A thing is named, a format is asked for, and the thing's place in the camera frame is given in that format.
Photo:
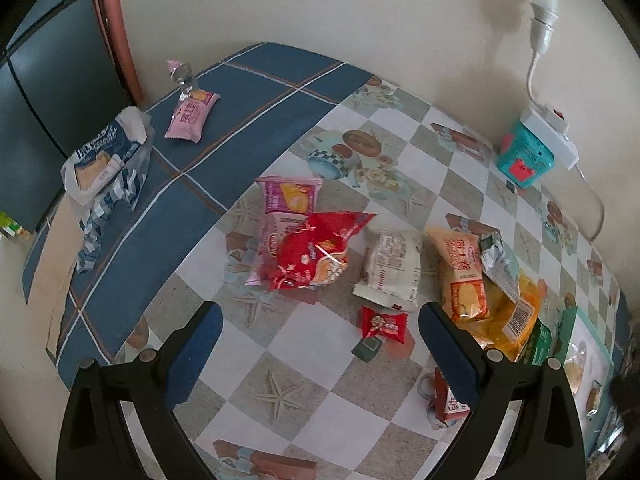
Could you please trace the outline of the red milk biscuit packet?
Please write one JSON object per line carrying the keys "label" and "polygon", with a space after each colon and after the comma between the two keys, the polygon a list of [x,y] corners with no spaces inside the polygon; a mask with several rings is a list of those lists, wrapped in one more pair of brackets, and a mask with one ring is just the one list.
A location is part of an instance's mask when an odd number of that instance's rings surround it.
{"label": "red milk biscuit packet", "polygon": [[439,368],[434,371],[434,388],[435,417],[439,422],[449,425],[468,416],[470,408],[456,399]]}

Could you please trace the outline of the yellow orange snack bag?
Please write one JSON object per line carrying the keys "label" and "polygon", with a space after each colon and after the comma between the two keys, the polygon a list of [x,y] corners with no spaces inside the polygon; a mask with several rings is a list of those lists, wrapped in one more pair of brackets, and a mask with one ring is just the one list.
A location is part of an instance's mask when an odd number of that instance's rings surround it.
{"label": "yellow orange snack bag", "polygon": [[532,334],[540,311],[537,284],[523,271],[518,277],[518,300],[512,301],[489,278],[484,278],[488,311],[484,318],[462,318],[456,325],[483,348],[495,348],[514,362]]}

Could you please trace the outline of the small red candy packet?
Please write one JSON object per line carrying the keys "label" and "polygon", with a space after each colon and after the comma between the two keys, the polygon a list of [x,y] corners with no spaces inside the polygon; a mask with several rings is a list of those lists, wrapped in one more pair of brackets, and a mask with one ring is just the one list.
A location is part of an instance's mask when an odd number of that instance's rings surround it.
{"label": "small red candy packet", "polygon": [[360,313],[360,328],[363,338],[382,336],[403,344],[406,341],[408,314],[387,314],[363,307]]}

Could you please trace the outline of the orange swiss roll packet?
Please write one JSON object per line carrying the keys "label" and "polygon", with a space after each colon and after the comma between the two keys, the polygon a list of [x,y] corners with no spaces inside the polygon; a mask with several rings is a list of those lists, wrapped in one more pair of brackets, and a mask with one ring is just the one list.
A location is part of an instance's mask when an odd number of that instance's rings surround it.
{"label": "orange swiss roll packet", "polygon": [[484,318],[488,302],[478,237],[440,226],[428,226],[426,234],[440,258],[442,308],[454,322]]}

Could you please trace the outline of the white snack packet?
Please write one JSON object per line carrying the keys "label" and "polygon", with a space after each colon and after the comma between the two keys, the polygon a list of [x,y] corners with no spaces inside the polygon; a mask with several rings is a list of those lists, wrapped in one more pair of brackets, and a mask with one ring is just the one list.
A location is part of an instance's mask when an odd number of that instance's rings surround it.
{"label": "white snack packet", "polygon": [[369,237],[360,280],[352,293],[380,307],[412,312],[418,308],[422,237],[410,231],[379,229]]}

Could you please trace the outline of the red snack packet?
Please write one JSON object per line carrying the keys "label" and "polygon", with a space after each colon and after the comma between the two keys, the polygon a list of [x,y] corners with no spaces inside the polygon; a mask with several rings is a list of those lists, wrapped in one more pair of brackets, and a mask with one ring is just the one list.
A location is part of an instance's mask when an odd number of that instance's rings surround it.
{"label": "red snack packet", "polygon": [[348,267],[348,242],[375,214],[358,211],[314,212],[281,242],[269,287],[317,288],[334,283]]}

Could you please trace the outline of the teal rimmed white tray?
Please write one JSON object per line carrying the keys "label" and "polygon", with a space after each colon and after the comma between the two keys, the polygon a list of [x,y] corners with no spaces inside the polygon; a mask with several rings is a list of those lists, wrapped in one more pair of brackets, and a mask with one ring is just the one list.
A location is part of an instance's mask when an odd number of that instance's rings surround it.
{"label": "teal rimmed white tray", "polygon": [[611,409],[608,386],[613,377],[614,362],[585,312],[578,307],[568,308],[561,316],[552,356],[564,364],[568,344],[578,344],[582,340],[587,345],[585,373],[578,393],[572,394],[585,456],[589,457],[606,437],[605,423],[610,418],[608,413]]}

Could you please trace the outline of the mint green foil packet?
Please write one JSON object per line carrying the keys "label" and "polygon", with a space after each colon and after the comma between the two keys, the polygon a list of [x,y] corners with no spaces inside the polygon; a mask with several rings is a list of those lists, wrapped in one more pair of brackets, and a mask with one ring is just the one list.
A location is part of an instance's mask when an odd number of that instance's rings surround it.
{"label": "mint green foil packet", "polygon": [[520,264],[512,249],[499,232],[482,235],[478,247],[484,274],[512,302],[517,302],[520,298]]}

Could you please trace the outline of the blue white bread bag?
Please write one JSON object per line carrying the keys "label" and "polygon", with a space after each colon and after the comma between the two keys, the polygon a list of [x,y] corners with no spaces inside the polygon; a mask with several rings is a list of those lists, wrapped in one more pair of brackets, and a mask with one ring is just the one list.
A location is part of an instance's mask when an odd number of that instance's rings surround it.
{"label": "blue white bread bag", "polygon": [[80,206],[90,204],[142,148],[151,130],[148,114],[135,106],[124,108],[66,159],[61,167],[66,193]]}

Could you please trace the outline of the teal toy box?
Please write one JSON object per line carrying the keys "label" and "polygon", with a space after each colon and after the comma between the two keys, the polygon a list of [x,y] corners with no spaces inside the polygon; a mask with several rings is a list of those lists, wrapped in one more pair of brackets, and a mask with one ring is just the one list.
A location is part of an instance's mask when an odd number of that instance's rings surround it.
{"label": "teal toy box", "polygon": [[501,140],[497,167],[520,188],[529,188],[554,163],[552,151],[521,122],[516,122]]}

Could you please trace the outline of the pink swiss roll packet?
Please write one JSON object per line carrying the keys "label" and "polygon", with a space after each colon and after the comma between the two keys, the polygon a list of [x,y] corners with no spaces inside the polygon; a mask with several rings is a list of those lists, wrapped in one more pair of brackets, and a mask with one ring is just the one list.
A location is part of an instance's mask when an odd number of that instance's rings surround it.
{"label": "pink swiss roll packet", "polygon": [[258,249],[247,286],[259,286],[268,280],[274,268],[282,240],[294,232],[316,210],[322,188],[320,178],[260,177],[256,180],[262,191],[262,218]]}

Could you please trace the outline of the white power strip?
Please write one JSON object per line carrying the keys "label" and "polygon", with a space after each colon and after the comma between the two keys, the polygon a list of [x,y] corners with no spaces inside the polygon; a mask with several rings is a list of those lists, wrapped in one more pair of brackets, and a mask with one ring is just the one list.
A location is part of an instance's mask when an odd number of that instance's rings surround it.
{"label": "white power strip", "polygon": [[521,114],[521,123],[548,148],[564,168],[572,170],[577,165],[578,149],[568,136],[570,125],[560,112],[548,106],[530,104]]}

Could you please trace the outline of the dark blue cabinet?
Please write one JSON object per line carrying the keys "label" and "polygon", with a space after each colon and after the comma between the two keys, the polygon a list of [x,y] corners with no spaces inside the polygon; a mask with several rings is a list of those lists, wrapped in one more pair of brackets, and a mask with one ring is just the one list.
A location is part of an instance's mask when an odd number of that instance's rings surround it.
{"label": "dark blue cabinet", "polygon": [[111,54],[103,0],[24,0],[1,29],[1,210],[38,228],[60,170],[134,102]]}

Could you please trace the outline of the clear pink candy wrapper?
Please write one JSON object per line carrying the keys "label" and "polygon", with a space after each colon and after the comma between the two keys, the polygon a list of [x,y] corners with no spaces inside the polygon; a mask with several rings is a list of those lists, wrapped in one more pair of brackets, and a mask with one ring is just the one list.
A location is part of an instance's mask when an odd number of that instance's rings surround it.
{"label": "clear pink candy wrapper", "polygon": [[192,92],[198,90],[198,81],[193,75],[191,64],[177,60],[168,60],[166,64],[171,80],[178,87],[179,100],[190,98]]}

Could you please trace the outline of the white gooseneck lamp socket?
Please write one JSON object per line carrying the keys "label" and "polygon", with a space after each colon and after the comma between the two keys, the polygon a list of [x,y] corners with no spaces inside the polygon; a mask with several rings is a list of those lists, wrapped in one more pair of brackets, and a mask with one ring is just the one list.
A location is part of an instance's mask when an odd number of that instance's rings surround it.
{"label": "white gooseneck lamp socket", "polygon": [[542,105],[534,95],[534,75],[540,58],[549,50],[554,26],[559,19],[558,0],[529,0],[533,10],[532,21],[530,22],[529,43],[532,48],[532,59],[529,63],[526,76],[526,91],[529,101],[536,107]]}

